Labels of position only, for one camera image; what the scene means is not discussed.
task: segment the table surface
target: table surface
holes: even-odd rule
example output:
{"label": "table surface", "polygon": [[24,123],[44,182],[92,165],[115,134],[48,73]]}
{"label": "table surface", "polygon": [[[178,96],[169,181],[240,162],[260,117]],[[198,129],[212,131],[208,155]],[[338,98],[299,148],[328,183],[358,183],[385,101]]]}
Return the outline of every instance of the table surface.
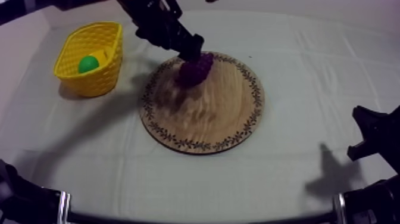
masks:
{"label": "table surface", "polygon": [[52,29],[31,60],[0,128],[0,155],[42,186],[70,192],[75,211],[165,222],[238,222],[306,215],[331,197],[394,171],[377,155],[352,163],[357,105],[400,104],[400,38],[323,20],[246,11],[189,11],[204,50],[229,54],[259,77],[267,103],[250,138],[196,157],[164,148],[139,118],[149,74],[176,55],[123,24],[116,88],[81,99],[52,69],[69,33]]}

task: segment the metal clamp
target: metal clamp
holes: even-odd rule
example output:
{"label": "metal clamp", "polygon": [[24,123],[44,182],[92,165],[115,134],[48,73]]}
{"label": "metal clamp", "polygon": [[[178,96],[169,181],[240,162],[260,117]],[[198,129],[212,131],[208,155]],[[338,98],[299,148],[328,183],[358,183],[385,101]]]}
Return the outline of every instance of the metal clamp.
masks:
{"label": "metal clamp", "polygon": [[57,224],[70,224],[67,221],[68,213],[70,211],[70,204],[71,204],[71,194],[61,191],[60,203],[58,205]]}

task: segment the green ball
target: green ball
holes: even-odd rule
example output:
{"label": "green ball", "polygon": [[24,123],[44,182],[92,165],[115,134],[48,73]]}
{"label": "green ball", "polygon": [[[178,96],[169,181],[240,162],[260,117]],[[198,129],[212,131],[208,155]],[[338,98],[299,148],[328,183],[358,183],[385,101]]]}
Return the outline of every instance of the green ball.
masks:
{"label": "green ball", "polygon": [[99,67],[99,61],[93,56],[86,56],[80,60],[78,65],[78,72],[85,73]]}

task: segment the white table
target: white table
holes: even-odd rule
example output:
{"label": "white table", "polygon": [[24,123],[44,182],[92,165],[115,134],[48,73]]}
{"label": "white table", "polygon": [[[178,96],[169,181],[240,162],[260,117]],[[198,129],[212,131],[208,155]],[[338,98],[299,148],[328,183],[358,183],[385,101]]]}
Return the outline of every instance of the white table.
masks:
{"label": "white table", "polygon": [[182,22],[205,38],[204,50],[246,63],[268,98],[247,141],[195,157],[156,143],[138,115],[148,74],[176,53],[118,20],[124,59],[112,92],[78,99],[60,87],[54,62],[82,24],[60,26],[33,56],[1,124],[0,157],[70,192],[73,210],[165,222],[279,219],[328,210],[333,194],[394,174],[377,155],[351,163],[346,149],[361,141],[355,106],[400,104],[400,38],[281,14],[186,12]]}

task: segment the decorative leaf border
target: decorative leaf border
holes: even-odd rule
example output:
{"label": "decorative leaf border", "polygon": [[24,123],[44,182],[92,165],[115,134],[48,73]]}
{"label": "decorative leaf border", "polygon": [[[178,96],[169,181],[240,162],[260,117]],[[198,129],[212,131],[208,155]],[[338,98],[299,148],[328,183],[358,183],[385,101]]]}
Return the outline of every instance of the decorative leaf border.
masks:
{"label": "decorative leaf border", "polygon": [[160,127],[157,122],[154,121],[154,102],[151,100],[151,97],[154,94],[154,88],[157,85],[157,80],[165,70],[172,68],[175,64],[182,62],[179,58],[173,58],[158,67],[158,69],[152,75],[149,83],[145,87],[145,93],[142,97],[144,113],[142,115],[142,119],[146,119],[148,121],[148,129],[151,130],[152,133],[158,135],[157,139],[162,140],[164,142],[173,143],[174,146],[178,149],[180,148],[188,148],[188,149],[200,149],[201,153],[193,153],[193,154],[212,154],[219,153],[225,150],[228,150],[237,144],[244,141],[250,134],[252,134],[255,125],[258,123],[262,112],[263,112],[263,97],[262,93],[264,91],[257,84],[257,77],[253,75],[249,68],[246,65],[239,62],[238,60],[231,58],[227,55],[223,55],[220,53],[214,53],[214,60],[234,64],[236,68],[242,73],[243,78],[249,82],[249,87],[252,89],[251,95],[253,97],[254,110],[243,124],[243,129],[241,131],[237,131],[235,135],[228,136],[221,142],[216,142],[215,144],[210,144],[207,142],[194,142],[193,140],[188,139],[177,139],[175,135],[172,135],[167,129]]}

